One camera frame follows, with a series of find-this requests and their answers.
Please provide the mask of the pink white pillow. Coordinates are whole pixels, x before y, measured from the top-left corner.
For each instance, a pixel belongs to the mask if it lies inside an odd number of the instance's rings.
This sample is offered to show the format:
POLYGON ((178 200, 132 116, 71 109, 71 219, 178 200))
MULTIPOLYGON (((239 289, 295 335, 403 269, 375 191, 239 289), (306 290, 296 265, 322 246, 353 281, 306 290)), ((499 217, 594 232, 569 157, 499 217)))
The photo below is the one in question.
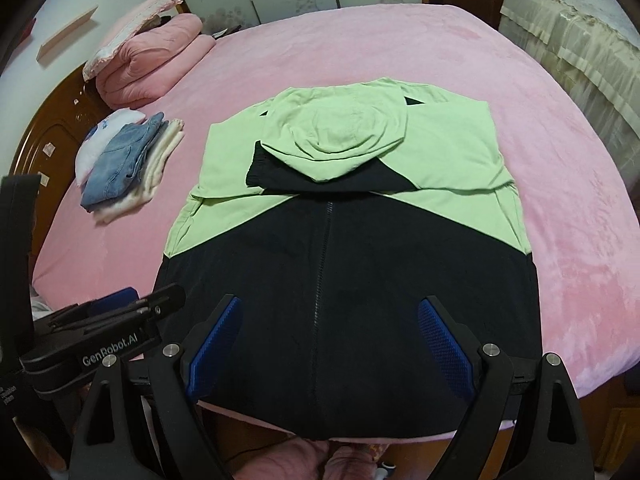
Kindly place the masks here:
POLYGON ((144 26, 165 11, 182 3, 182 0, 145 0, 120 18, 100 41, 82 68, 82 78, 89 81, 115 57, 122 45, 136 36, 144 26))

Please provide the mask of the brown wooden headboard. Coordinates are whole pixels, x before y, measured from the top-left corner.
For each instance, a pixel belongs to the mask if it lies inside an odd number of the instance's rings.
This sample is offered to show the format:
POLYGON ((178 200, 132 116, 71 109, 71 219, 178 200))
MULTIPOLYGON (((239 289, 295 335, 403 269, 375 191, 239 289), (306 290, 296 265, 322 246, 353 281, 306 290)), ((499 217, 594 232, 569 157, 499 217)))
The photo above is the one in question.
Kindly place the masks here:
POLYGON ((11 174, 38 174, 30 261, 35 262, 58 206, 75 179, 75 157, 87 133, 111 113, 96 84, 77 67, 40 105, 13 157, 11 174))

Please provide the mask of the cream lace bedside cover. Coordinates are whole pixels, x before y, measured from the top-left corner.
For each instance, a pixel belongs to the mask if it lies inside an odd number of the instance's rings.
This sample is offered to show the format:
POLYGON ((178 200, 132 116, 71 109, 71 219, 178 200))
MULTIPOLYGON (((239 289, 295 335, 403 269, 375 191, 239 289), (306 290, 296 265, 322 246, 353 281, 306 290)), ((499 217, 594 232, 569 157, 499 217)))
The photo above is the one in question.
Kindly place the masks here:
POLYGON ((588 119, 628 188, 639 181, 639 32, 616 0, 503 0, 499 32, 588 119))

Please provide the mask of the folded pink quilt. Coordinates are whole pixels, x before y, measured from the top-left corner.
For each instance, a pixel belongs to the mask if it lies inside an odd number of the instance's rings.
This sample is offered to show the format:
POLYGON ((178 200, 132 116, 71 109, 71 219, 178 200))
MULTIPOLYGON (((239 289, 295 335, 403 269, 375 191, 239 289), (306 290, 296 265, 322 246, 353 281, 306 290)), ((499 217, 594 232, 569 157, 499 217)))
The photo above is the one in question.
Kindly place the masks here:
POLYGON ((160 99, 216 46, 202 28, 198 16, 181 13, 128 39, 96 75, 103 102, 136 110, 160 99))

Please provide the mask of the green and black hooded jacket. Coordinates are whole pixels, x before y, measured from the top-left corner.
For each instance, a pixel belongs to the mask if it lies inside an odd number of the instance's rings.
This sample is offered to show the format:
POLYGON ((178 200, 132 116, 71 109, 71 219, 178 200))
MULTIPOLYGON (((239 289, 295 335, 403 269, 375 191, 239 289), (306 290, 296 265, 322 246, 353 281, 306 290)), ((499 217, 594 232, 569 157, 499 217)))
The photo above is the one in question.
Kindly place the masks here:
POLYGON ((489 105, 382 78, 289 88, 209 127, 158 286, 180 342, 223 296, 243 322, 201 401, 306 438, 413 439, 465 411, 418 324, 434 296, 541 356, 537 271, 489 105))

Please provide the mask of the pink bed sheet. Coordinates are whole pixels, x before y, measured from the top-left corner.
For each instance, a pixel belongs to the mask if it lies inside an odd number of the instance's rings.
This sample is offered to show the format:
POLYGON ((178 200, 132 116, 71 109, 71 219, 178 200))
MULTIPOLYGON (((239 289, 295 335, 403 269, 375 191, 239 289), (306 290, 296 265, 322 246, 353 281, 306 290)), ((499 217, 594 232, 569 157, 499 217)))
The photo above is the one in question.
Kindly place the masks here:
POLYGON ((168 234, 196 182, 215 122, 289 88, 382 78, 432 84, 489 105, 514 177, 537 271, 541 356, 588 396, 639 359, 639 223, 589 122, 523 50, 454 6, 378 4, 308 13, 221 39, 145 107, 184 123, 146 205, 106 226, 70 185, 32 282, 53 309, 158 286, 168 234))

